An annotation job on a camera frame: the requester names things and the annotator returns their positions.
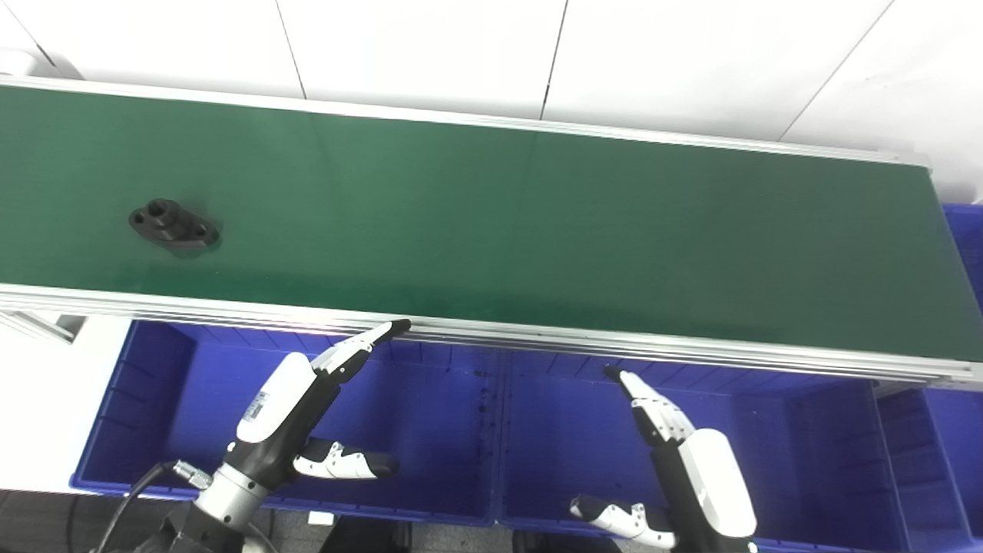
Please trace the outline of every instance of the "white wall panel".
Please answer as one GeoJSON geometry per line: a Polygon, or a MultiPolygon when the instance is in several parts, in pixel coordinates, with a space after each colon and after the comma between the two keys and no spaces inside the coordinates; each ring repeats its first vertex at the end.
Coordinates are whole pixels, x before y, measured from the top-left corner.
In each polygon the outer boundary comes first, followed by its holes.
{"type": "Polygon", "coordinates": [[[14,14],[7,9],[7,6],[0,2],[0,50],[14,50],[25,52],[34,58],[37,64],[33,71],[34,75],[40,77],[58,77],[58,72],[45,59],[34,40],[28,32],[21,27],[14,14]]]}
{"type": "Polygon", "coordinates": [[[563,0],[280,0],[307,95],[537,118],[563,0]]]}
{"type": "Polygon", "coordinates": [[[983,198],[983,3],[896,0],[784,139],[927,154],[946,201],[983,198]]]}
{"type": "Polygon", "coordinates": [[[776,140],[889,0],[570,0],[546,119],[776,140]]]}
{"type": "Polygon", "coordinates": [[[87,80],[300,96],[274,0],[5,0],[87,80]]]}

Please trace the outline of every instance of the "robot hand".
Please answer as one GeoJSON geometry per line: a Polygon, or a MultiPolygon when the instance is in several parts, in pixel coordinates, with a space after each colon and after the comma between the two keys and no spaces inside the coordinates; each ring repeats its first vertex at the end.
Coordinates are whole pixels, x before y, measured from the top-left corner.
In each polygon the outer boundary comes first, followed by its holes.
{"type": "Polygon", "coordinates": [[[696,430],[672,401],[638,375],[605,367],[631,400],[631,412],[663,488],[668,513],[578,496],[570,513],[628,539],[672,551],[754,551],[757,521],[727,437],[696,430]]]}
{"type": "MultiPolygon", "coordinates": [[[[267,495],[298,474],[317,478],[379,478],[399,467],[389,454],[366,453],[337,442],[310,438],[341,385],[351,380],[373,348],[410,328],[391,321],[345,339],[309,361],[289,353],[250,403],[229,444],[222,466],[209,476],[185,463],[179,475],[202,492],[164,521],[139,549],[145,551],[227,553],[239,551],[253,514],[267,495]]],[[[111,528],[100,550],[111,534],[111,528]]]]}

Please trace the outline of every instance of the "blue plastic bin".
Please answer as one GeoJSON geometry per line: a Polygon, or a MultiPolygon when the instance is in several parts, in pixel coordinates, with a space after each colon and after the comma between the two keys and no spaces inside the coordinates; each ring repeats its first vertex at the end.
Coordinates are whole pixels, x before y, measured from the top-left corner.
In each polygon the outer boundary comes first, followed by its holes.
{"type": "Polygon", "coordinates": [[[983,206],[946,204],[943,213],[976,293],[976,301],[983,309],[983,206]]]}
{"type": "MultiPolygon", "coordinates": [[[[74,487],[122,494],[154,463],[209,471],[284,351],[311,356],[336,338],[134,323],[89,436],[74,487]]],[[[468,346],[394,341],[342,393],[313,435],[395,454],[396,478],[301,477],[268,505],[407,521],[490,524],[498,356],[468,346]]],[[[174,479],[149,493],[197,492],[174,479]]]]}
{"type": "Polygon", "coordinates": [[[913,551],[983,551],[983,395],[878,400],[913,551]]]}
{"type": "Polygon", "coordinates": [[[503,422],[506,526],[601,535],[571,498],[664,507],[629,402],[601,368],[617,363],[730,439],[756,535],[861,549],[907,547],[872,393],[860,380],[724,367],[512,353],[503,422]]]}

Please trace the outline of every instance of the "barcode label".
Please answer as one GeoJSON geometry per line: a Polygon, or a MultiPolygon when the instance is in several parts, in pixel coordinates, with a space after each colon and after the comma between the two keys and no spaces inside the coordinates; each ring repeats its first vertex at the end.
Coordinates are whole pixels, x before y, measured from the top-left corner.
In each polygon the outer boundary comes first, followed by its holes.
{"type": "Polygon", "coordinates": [[[260,392],[256,394],[256,397],[253,398],[253,402],[250,403],[249,407],[246,409],[246,414],[243,415],[243,420],[245,420],[246,422],[253,422],[254,420],[256,420],[256,417],[260,416],[260,411],[262,411],[262,407],[266,405],[266,398],[268,397],[269,394],[267,394],[266,392],[260,392]]]}

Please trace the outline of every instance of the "floor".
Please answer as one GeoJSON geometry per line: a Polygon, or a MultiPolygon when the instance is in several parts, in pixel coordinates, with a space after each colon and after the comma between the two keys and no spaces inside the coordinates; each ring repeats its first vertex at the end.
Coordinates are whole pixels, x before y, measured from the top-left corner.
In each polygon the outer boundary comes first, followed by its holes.
{"type": "MultiPolygon", "coordinates": [[[[0,490],[0,553],[88,551],[98,544],[119,501],[112,497],[0,490]]],[[[166,501],[135,501],[117,528],[112,545],[135,547],[157,529],[174,505],[166,501]]],[[[330,526],[309,525],[307,513],[291,511],[264,509],[257,513],[254,523],[280,553],[316,553],[331,531],[330,526]]],[[[656,551],[633,543],[619,542],[619,546],[625,553],[656,551]]],[[[417,523],[413,527],[415,552],[505,553],[511,548],[511,531],[498,525],[475,528],[417,523]]]]}

